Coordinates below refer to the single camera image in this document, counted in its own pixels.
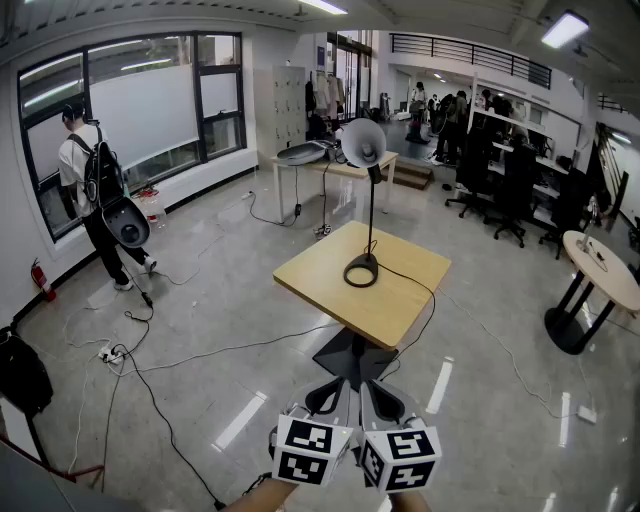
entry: red fire extinguisher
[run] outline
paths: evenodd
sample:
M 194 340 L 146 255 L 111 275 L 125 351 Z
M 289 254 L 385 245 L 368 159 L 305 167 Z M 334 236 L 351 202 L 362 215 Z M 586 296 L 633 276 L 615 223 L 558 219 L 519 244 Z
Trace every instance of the red fire extinguisher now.
M 51 285 L 47 281 L 47 276 L 44 275 L 44 272 L 40 268 L 38 258 L 36 258 L 33 265 L 31 265 L 31 279 L 33 279 L 36 286 L 42 290 L 42 293 L 45 294 L 49 302 L 56 298 L 56 292 L 51 288 Z

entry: window frame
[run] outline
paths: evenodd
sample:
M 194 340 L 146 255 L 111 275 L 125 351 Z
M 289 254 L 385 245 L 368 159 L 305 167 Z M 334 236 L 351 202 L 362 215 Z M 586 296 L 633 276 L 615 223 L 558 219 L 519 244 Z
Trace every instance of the window frame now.
M 198 38 L 199 36 L 233 36 L 236 38 L 236 45 L 238 49 L 238 64 L 226 64 L 221 66 L 216 65 L 208 65 L 204 66 L 200 64 L 198 59 Z M 40 61 L 34 65 L 28 66 L 24 69 L 19 69 L 16 74 L 16 82 L 17 82 L 17 92 L 18 92 L 18 121 L 20 124 L 20 136 L 22 140 L 22 147 L 24 150 L 25 160 L 27 163 L 27 169 L 29 171 L 29 177 L 31 179 L 31 184 L 33 186 L 33 191 L 36 197 L 36 201 L 40 208 L 40 214 L 44 220 L 44 224 L 47 227 L 47 231 L 49 232 L 49 236 L 51 236 L 51 240 L 53 242 L 59 241 L 65 235 L 69 234 L 75 228 L 77 228 L 82 220 L 78 217 L 72 220 L 68 226 L 64 227 L 64 229 L 59 230 L 57 233 L 53 232 L 53 229 L 49 223 L 49 219 L 45 214 L 44 205 L 42 202 L 42 196 L 44 193 L 49 191 L 51 188 L 56 187 L 60 182 L 60 173 L 53 173 L 50 176 L 46 177 L 43 180 L 40 180 L 38 177 L 35 164 L 33 162 L 33 154 L 31 151 L 31 143 L 29 141 L 28 130 L 33 128 L 35 125 L 42 123 L 56 115 L 60 115 L 65 105 L 70 102 L 80 102 L 84 104 L 85 112 L 87 118 L 92 118 L 92 108 L 91 108 L 91 86 L 89 82 L 89 50 L 93 48 L 100 48 L 102 46 L 107 46 L 110 44 L 117 44 L 126 41 L 132 41 L 135 39 L 160 39 L 171 36 L 182 36 L 191 38 L 191 66 L 192 66 L 192 82 L 193 82 L 193 97 L 194 97 L 194 108 L 196 113 L 196 122 L 198 129 L 198 140 L 195 142 L 197 145 L 196 151 L 196 159 L 193 162 L 189 162 L 183 165 L 176 166 L 171 169 L 167 169 L 166 172 L 159 174 L 153 178 L 150 178 L 143 184 L 139 184 L 136 187 L 132 187 L 130 192 L 133 194 L 138 190 L 146 187 L 155 185 L 163 180 L 171 178 L 177 174 L 180 174 L 188 169 L 196 167 L 198 165 L 206 164 L 212 160 L 216 160 L 230 153 L 234 153 L 236 151 L 240 151 L 242 149 L 247 148 L 247 134 L 246 134 L 246 121 L 245 121 L 245 110 L 244 110 L 244 81 L 243 81 L 243 59 L 242 59 L 242 48 L 243 48 L 243 40 L 241 32 L 225 32 L 225 31 L 203 31 L 203 30 L 191 30 L 191 31 L 177 31 L 177 32 L 161 32 L 161 33 L 151 33 L 151 34 L 140 34 L 137 36 L 127 36 L 117 39 L 108 39 L 105 41 L 101 41 L 99 43 L 94 43 L 90 45 L 83 45 L 79 48 L 75 48 L 73 50 L 57 54 L 51 58 Z M 73 55 L 76 53 L 82 54 L 82 74 L 84 80 L 83 92 L 74 94 L 73 96 L 69 96 L 64 100 L 57 101 L 43 108 L 42 110 L 35 112 L 29 116 L 23 117 L 22 114 L 22 94 L 20 89 L 20 77 L 29 71 L 37 69 L 41 66 L 44 66 L 48 63 L 55 62 L 61 58 L 64 58 L 69 55 Z M 235 112 L 222 113 L 215 116 L 204 117 L 203 108 L 202 108 L 202 96 L 200 89 L 200 77 L 211 75 L 211 74 L 231 74 L 234 73 L 236 76 L 236 88 L 237 88 L 237 98 L 238 98 L 238 110 Z M 222 150 L 215 154 L 214 157 L 210 157 L 207 155 L 206 150 L 206 142 L 204 139 L 204 126 L 205 124 L 213 123 L 215 121 L 221 121 L 228 118 L 239 118 L 239 131 L 240 131 L 240 140 L 239 144 Z

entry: black bag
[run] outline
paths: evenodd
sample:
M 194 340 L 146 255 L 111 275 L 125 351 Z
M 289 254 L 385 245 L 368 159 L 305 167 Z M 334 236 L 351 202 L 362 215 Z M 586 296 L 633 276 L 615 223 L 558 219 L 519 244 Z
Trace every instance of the black bag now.
M 75 142 L 85 153 L 89 153 L 89 159 L 84 168 L 83 192 L 94 207 L 107 204 L 124 193 L 122 169 L 117 156 L 109 149 L 109 144 L 102 140 L 100 128 L 96 126 L 96 130 L 98 130 L 98 143 L 93 149 L 75 133 L 67 137 L 67 140 Z
M 42 412 L 53 396 L 38 354 L 11 327 L 0 330 L 0 393 L 29 418 Z

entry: ceiling light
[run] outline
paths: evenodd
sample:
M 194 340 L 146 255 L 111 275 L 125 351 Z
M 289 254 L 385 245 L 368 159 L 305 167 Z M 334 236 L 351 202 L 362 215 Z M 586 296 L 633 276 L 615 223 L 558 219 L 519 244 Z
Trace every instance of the ceiling light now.
M 560 48 L 587 30 L 589 30 L 587 20 L 571 11 L 566 11 L 544 35 L 542 42 L 551 48 Z
M 622 142 L 626 142 L 627 144 L 631 144 L 631 141 L 625 137 L 624 135 L 620 134 L 620 133 L 612 133 L 611 135 L 613 135 L 616 139 L 621 140 Z
M 65 89 L 68 89 L 69 87 L 73 87 L 74 85 L 77 85 L 79 82 L 80 82 L 80 80 L 74 80 L 73 82 L 69 82 L 67 84 L 55 87 L 54 89 L 50 89 L 47 92 L 42 93 L 40 96 L 36 96 L 32 100 L 27 101 L 24 104 L 24 106 L 25 107 L 30 107 L 34 103 L 38 103 L 39 101 L 42 101 L 42 100 L 48 98 L 49 96 L 53 96 L 54 94 L 58 94 L 59 92 L 64 91 Z
M 140 62 L 139 64 L 131 64 L 120 69 L 120 71 L 126 71 L 127 69 L 141 68 L 142 66 L 152 66 L 153 64 L 162 64 L 164 62 L 171 62 L 171 59 L 150 60 L 149 62 Z
M 89 50 L 89 53 L 99 52 L 102 50 L 108 50 L 109 48 L 117 48 L 118 46 L 125 46 L 127 44 L 135 44 L 135 43 L 141 43 L 141 42 L 142 42 L 142 39 L 136 39 L 135 41 L 125 41 L 124 43 L 110 44 L 107 46 L 101 46 L 100 48 L 91 48 L 91 50 Z
M 20 76 L 20 80 L 23 80 L 31 75 L 35 75 L 36 73 L 42 71 L 43 69 L 50 68 L 51 66 L 55 66 L 56 64 L 60 64 L 61 62 L 65 62 L 67 60 L 75 59 L 76 57 L 82 57 L 81 53 L 74 53 L 73 55 L 69 55 L 68 57 L 63 57 L 62 59 L 54 60 L 53 62 L 49 62 L 49 64 L 45 64 L 44 66 L 40 66 L 39 68 L 34 69 L 33 71 L 29 71 L 24 75 Z
M 322 9 L 323 11 L 327 11 L 331 14 L 347 14 L 347 11 L 336 7 L 335 5 L 331 5 L 324 0 L 300 0 L 303 4 L 313 5 L 318 9 Z

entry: white wall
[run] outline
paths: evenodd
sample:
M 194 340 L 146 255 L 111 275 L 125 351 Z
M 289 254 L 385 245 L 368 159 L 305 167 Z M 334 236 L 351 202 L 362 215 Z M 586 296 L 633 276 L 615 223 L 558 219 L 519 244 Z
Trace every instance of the white wall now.
M 141 21 L 60 38 L 23 54 L 19 59 L 0 68 L 0 200 L 3 206 L 3 215 L 0 217 L 0 237 L 3 241 L 0 265 L 1 325 L 8 324 L 12 317 L 39 293 L 30 277 L 31 262 L 35 258 L 40 260 L 49 281 L 53 281 L 94 250 L 84 228 L 74 230 L 55 244 L 47 231 L 37 205 L 20 137 L 16 80 L 18 70 L 85 44 L 143 34 L 189 30 L 242 32 L 248 148 L 162 182 L 158 188 L 165 205 L 168 206 L 257 164 L 253 67 L 254 63 L 258 62 L 257 59 L 266 58 L 265 51 L 269 51 L 268 45 L 271 45 L 272 51 L 277 50 L 277 39 L 273 37 L 275 34 L 265 37 L 254 25 L 212 20 Z M 297 36 L 293 33 L 281 33 L 297 41 Z

